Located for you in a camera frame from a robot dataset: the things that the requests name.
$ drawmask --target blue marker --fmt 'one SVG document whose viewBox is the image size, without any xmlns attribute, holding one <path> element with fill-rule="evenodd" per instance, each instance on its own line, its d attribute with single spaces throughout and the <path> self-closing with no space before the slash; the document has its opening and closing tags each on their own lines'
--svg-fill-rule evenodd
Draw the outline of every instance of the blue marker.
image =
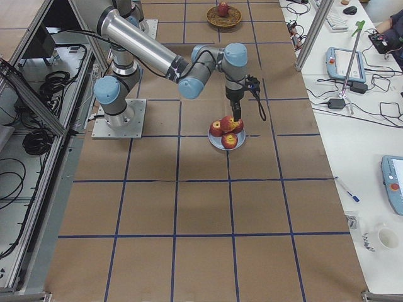
<svg viewBox="0 0 403 302">
<path fill-rule="evenodd" d="M 337 181 L 339 183 L 339 185 L 354 199 L 354 201 L 359 202 L 360 199 L 355 196 L 348 188 L 347 186 L 344 184 L 343 181 L 340 180 L 340 178 L 338 176 L 336 176 L 334 178 L 335 181 Z"/>
</svg>

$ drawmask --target bowl of apples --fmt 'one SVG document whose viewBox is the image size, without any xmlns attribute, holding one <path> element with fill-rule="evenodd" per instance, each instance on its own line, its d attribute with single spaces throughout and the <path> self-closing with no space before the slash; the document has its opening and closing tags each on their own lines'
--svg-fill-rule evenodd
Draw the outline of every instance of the bowl of apples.
<svg viewBox="0 0 403 302">
<path fill-rule="evenodd" d="M 245 142 L 244 122 L 234 121 L 231 115 L 211 123 L 208 139 L 212 145 L 221 150 L 234 150 Z"/>
</svg>

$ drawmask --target person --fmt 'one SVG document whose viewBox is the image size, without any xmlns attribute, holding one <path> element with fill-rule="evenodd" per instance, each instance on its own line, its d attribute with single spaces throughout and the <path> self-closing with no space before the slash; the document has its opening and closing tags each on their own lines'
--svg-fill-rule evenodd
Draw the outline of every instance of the person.
<svg viewBox="0 0 403 302">
<path fill-rule="evenodd" d="M 380 23 L 376 30 L 382 34 L 398 65 L 403 69 L 403 9 Z"/>
</svg>

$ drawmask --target red apple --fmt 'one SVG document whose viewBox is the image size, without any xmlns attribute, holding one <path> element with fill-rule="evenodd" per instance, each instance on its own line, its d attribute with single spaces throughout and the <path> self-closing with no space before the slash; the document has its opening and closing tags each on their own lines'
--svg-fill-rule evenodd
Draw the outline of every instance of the red apple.
<svg viewBox="0 0 403 302">
<path fill-rule="evenodd" d="M 210 132 L 210 134 L 213 135 L 214 137 L 220 137 L 221 135 L 223 135 L 223 131 L 221 130 L 220 124 L 221 124 L 221 122 L 220 122 L 220 120 L 218 120 L 218 121 L 214 121 L 214 122 L 210 125 L 209 132 Z"/>
<path fill-rule="evenodd" d="M 233 133 L 239 133 L 244 129 L 244 122 L 241 119 L 236 121 L 236 123 L 238 123 L 238 125 L 233 129 Z"/>
<path fill-rule="evenodd" d="M 234 121 L 234 117 L 227 115 L 221 119 L 221 130 L 224 132 L 231 132 L 238 125 L 238 122 Z"/>
<path fill-rule="evenodd" d="M 228 16 L 228 10 L 229 10 L 228 4 L 226 2 L 221 2 L 217 7 L 217 14 L 220 17 L 226 17 Z"/>
<path fill-rule="evenodd" d="M 221 144 L 226 149 L 233 149 L 238 144 L 238 137 L 235 133 L 224 133 L 221 137 Z"/>
</svg>

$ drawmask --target computer mouse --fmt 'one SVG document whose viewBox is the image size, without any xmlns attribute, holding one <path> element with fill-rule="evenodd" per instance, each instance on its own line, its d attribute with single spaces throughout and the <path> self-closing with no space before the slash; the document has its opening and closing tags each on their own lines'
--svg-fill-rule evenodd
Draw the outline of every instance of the computer mouse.
<svg viewBox="0 0 403 302">
<path fill-rule="evenodd" d="M 356 14 L 357 13 L 357 7 L 356 6 L 349 6 L 348 8 L 345 8 L 343 10 L 344 14 Z"/>
</svg>

